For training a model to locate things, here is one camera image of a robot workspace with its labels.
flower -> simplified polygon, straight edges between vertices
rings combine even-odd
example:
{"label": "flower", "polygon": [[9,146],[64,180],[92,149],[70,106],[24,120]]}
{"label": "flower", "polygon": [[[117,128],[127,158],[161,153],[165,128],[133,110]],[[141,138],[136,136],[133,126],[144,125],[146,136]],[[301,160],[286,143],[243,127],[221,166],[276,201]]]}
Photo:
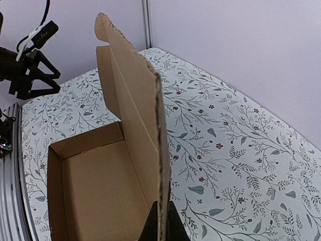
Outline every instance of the flower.
{"label": "flower", "polygon": [[223,145],[221,143],[216,144],[216,148],[221,149],[222,147],[223,147]]}
{"label": "flower", "polygon": [[237,201],[238,201],[240,204],[242,204],[242,202],[245,202],[245,198],[239,197],[239,199],[237,199]]}

table surface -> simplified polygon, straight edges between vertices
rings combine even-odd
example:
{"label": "table surface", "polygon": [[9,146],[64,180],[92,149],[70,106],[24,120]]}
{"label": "table surface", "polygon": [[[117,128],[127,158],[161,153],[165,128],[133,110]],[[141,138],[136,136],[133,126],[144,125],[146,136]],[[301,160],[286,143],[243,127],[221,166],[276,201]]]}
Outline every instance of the table surface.
{"label": "table surface", "polygon": [[[321,152],[218,78],[157,48],[142,54],[163,78],[171,198],[191,241],[319,240]],[[39,240],[50,240],[48,146],[117,120],[105,107],[97,69],[61,87],[23,106]]]}

